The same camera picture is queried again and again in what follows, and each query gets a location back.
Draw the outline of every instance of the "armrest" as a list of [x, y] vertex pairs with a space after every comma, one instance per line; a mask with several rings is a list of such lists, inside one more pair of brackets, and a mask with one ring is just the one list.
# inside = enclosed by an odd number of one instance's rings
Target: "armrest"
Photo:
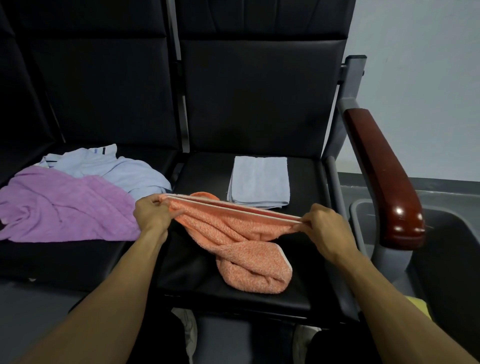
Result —
[[407, 174], [366, 109], [343, 113], [348, 137], [372, 195], [380, 245], [415, 250], [425, 240], [422, 207]]

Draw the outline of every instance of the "orange towel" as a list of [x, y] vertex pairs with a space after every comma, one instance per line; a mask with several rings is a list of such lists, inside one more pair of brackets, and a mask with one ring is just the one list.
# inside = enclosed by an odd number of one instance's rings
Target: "orange towel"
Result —
[[300, 218], [220, 201], [207, 192], [190, 196], [163, 194], [170, 210], [185, 212], [175, 220], [212, 254], [225, 282], [239, 290], [280, 293], [292, 278], [282, 248], [269, 240], [295, 232]]

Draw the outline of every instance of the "gray baseboard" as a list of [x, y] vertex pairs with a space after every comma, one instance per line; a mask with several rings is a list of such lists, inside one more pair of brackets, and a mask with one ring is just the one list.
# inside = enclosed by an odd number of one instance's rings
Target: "gray baseboard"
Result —
[[[363, 175], [360, 173], [339, 172], [338, 177], [342, 186], [367, 186]], [[413, 187], [420, 191], [447, 192], [451, 194], [480, 194], [480, 182], [417, 177], [411, 177], [410, 181]]]

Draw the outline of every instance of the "white wall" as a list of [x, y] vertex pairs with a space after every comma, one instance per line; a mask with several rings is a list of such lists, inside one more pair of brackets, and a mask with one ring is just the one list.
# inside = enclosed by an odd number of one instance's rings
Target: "white wall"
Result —
[[[357, 0], [358, 101], [410, 177], [480, 181], [480, 0]], [[349, 141], [337, 159], [360, 172]]]

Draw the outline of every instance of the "yellow object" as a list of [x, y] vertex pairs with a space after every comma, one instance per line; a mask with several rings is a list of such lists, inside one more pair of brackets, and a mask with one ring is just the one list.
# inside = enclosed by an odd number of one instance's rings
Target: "yellow object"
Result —
[[410, 296], [405, 296], [405, 297], [407, 297], [408, 300], [412, 302], [420, 311], [422, 311], [425, 315], [427, 315], [430, 320], [432, 319], [428, 312], [427, 304], [424, 300], [421, 300], [420, 298], [410, 297]]

